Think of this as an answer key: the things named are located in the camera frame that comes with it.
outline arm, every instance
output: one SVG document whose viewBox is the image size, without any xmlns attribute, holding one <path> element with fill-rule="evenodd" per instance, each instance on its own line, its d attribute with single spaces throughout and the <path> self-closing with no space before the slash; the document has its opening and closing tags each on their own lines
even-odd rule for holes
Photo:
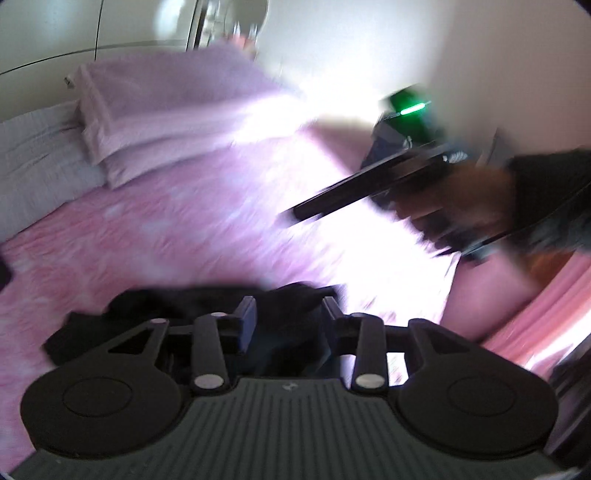
<svg viewBox="0 0 591 480">
<path fill-rule="evenodd" d="M 591 151 L 513 159 L 511 241 L 521 249 L 591 250 Z"/>
<path fill-rule="evenodd" d="M 507 233 L 526 251 L 591 250 L 591 151 L 516 157 L 505 170 L 458 164 L 395 208 L 441 248 L 445 237 L 428 220 L 437 210 L 483 236 Z"/>
</svg>

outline white pillow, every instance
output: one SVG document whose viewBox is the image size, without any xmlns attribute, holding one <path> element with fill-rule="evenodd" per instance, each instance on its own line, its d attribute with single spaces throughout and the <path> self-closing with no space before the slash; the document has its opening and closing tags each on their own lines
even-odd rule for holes
<svg viewBox="0 0 591 480">
<path fill-rule="evenodd" d="M 0 123 L 0 242 L 105 184 L 82 129 L 77 102 Z"/>
</svg>

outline pink bedsheet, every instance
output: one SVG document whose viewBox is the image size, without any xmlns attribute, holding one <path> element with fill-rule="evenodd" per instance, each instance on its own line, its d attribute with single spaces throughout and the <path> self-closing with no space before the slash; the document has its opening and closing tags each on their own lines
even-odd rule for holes
<svg viewBox="0 0 591 480">
<path fill-rule="evenodd" d="M 309 130 L 218 151 L 116 190 L 97 189 L 4 245 L 15 280 L 0 294 L 0 470 L 33 451 L 18 412 L 51 369 L 40 350 L 71 310 L 100 312 L 140 286 L 294 281 L 345 286 L 345 307 L 405 325 L 438 321 L 454 257 L 369 201 L 290 229 L 277 213 L 347 175 L 366 146 L 329 149 Z M 341 159 L 334 151 L 340 152 Z"/>
</svg>

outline ribbed black plate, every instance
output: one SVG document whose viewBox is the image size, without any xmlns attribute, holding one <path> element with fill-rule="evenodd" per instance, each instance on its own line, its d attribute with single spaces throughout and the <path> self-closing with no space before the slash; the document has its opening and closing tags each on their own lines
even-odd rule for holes
<svg viewBox="0 0 591 480">
<path fill-rule="evenodd" d="M 531 480 L 557 468 L 541 453 L 481 462 L 409 434 L 381 398 L 339 380 L 242 379 L 195 399 L 168 435 L 137 452 L 75 460 L 39 451 L 15 480 Z"/>
</svg>

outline green light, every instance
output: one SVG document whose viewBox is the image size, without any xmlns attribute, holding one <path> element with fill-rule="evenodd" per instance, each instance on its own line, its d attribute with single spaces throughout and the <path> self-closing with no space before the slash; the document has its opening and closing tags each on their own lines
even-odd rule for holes
<svg viewBox="0 0 591 480">
<path fill-rule="evenodd" d="M 409 113 L 417 112 L 419 110 L 423 110 L 426 107 L 424 103 L 417 103 L 416 105 L 410 106 L 401 110 L 400 115 L 408 115 Z"/>
</svg>

